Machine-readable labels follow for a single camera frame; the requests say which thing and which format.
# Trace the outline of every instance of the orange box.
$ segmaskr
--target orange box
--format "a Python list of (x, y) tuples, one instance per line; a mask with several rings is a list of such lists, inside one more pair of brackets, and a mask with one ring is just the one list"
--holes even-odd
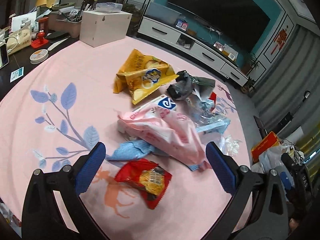
[(279, 146), (278, 137), (274, 132), (270, 132), (256, 147), (251, 150), (254, 163), (259, 161), (259, 155), (273, 146)]

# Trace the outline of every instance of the pink tablecloth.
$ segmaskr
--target pink tablecloth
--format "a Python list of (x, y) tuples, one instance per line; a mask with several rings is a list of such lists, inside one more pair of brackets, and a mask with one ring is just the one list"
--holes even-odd
[[(176, 72), (187, 70), (193, 76), (211, 77), (170, 53), (129, 37), (97, 48), (78, 41), (47, 59), (0, 103), (0, 197), (19, 219), (33, 170), (41, 167), (51, 172), (73, 164), (81, 154), (88, 153), (86, 145), (97, 141), (103, 142), (107, 154), (112, 155), (124, 142), (117, 132), (117, 113), (132, 109), (131, 98), (126, 92), (113, 94), (112, 86), (132, 49), (168, 62)], [(152, 96), (165, 92), (165, 88)], [(224, 135), (242, 141), (234, 159), (239, 165), (249, 166), (244, 134), (228, 89), (217, 81), (214, 92), (231, 119)], [(114, 182), (119, 168), (107, 162), (88, 191), (80, 195), (85, 206), (112, 240), (201, 239), (230, 195), (213, 170), (191, 172), (172, 159), (148, 158), (172, 174), (155, 210), (146, 207), (135, 189)], [(74, 228), (61, 199), (58, 204), (67, 225)], [(250, 205), (249, 201), (238, 227), (244, 225)]]

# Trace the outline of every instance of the window curtain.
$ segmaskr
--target window curtain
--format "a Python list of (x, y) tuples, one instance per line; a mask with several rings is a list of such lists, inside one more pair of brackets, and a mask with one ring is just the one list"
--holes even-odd
[[(311, 94), (302, 103), (306, 90)], [(293, 119), (279, 136), (285, 138), (299, 126), (309, 133), (320, 121), (320, 37), (297, 25), (251, 97), (267, 131), (290, 112)]]

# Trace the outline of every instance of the drawer handle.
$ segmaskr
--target drawer handle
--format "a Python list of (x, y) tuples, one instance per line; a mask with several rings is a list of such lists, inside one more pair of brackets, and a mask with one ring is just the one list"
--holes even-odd
[(162, 34), (164, 34), (164, 35), (167, 35), (167, 33), (163, 32), (163, 31), (161, 31), (161, 30), (158, 30), (158, 29), (156, 29), (156, 28), (154, 28), (154, 27), (152, 27), (152, 29), (155, 30), (155, 31), (157, 31), (157, 32), (160, 32), (160, 33), (162, 33)]
[(211, 57), (209, 57), (208, 55), (206, 55), (206, 54), (204, 54), (204, 53), (202, 53), (202, 55), (204, 55), (204, 56), (206, 56), (208, 59), (211, 59), (212, 61), (214, 61), (214, 59), (211, 58)]
[(235, 74), (233, 74), (232, 72), (230, 72), (230, 74), (233, 75), (236, 79), (240, 79)]

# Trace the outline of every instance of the pink wet wipes package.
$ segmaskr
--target pink wet wipes package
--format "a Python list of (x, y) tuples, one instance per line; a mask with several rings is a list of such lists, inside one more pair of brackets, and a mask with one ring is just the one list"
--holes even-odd
[(149, 103), (118, 115), (118, 125), (187, 165), (201, 164), (205, 152), (194, 122), (176, 111)]

